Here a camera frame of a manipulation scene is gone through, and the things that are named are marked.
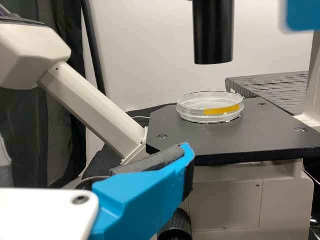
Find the black panel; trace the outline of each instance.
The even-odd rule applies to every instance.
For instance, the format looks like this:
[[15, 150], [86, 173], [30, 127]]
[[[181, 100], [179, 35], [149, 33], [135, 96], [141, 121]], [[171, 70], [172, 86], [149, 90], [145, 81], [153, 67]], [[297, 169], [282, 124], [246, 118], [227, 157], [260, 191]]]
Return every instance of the black panel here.
[[182, 201], [186, 200], [194, 189], [194, 173], [195, 160], [193, 159], [185, 168]]
[[140, 173], [160, 170], [180, 159], [184, 155], [185, 151], [179, 145], [172, 146], [164, 151], [153, 154], [142, 160], [115, 167], [110, 170], [110, 176], [124, 173]]
[[262, 98], [245, 99], [243, 116], [228, 123], [188, 122], [174, 105], [151, 114], [148, 153], [182, 142], [194, 149], [196, 165], [320, 156], [320, 133]]

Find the microscope stage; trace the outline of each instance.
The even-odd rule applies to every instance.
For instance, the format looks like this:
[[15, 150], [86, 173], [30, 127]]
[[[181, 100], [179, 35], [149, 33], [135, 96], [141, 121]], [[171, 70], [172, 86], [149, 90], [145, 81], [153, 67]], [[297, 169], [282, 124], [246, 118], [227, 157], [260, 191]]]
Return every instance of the microscope stage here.
[[242, 116], [224, 123], [183, 120], [176, 105], [150, 116], [149, 154], [188, 142], [198, 166], [320, 157], [320, 133], [263, 98], [244, 101]]

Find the clear petri dish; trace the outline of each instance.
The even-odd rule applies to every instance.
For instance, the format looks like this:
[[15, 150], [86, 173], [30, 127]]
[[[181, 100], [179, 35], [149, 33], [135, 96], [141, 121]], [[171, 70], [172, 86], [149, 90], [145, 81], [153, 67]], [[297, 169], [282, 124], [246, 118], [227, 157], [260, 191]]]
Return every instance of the clear petri dish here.
[[242, 96], [226, 91], [202, 91], [182, 96], [176, 105], [181, 118], [193, 123], [225, 123], [244, 110]]

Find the blue robot part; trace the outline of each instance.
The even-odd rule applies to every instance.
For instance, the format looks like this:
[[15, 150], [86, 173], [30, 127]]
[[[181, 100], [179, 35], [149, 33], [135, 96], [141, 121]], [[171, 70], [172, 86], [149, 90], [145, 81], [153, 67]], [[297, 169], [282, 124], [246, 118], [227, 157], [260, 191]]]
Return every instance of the blue robot part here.
[[287, 0], [287, 25], [293, 31], [320, 29], [319, 0]]
[[193, 183], [195, 153], [188, 143], [180, 148], [184, 155], [161, 169], [119, 173], [93, 184], [99, 213], [90, 240], [149, 240], [169, 221]]

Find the white wall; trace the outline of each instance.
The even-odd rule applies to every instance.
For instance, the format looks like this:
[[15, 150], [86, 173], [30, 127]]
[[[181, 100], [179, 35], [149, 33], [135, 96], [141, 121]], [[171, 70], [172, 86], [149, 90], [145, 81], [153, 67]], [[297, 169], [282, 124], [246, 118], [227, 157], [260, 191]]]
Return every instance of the white wall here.
[[129, 111], [224, 91], [227, 77], [307, 70], [312, 34], [281, 32], [278, 3], [236, 0], [233, 62], [195, 65], [191, 2], [92, 0], [108, 96]]

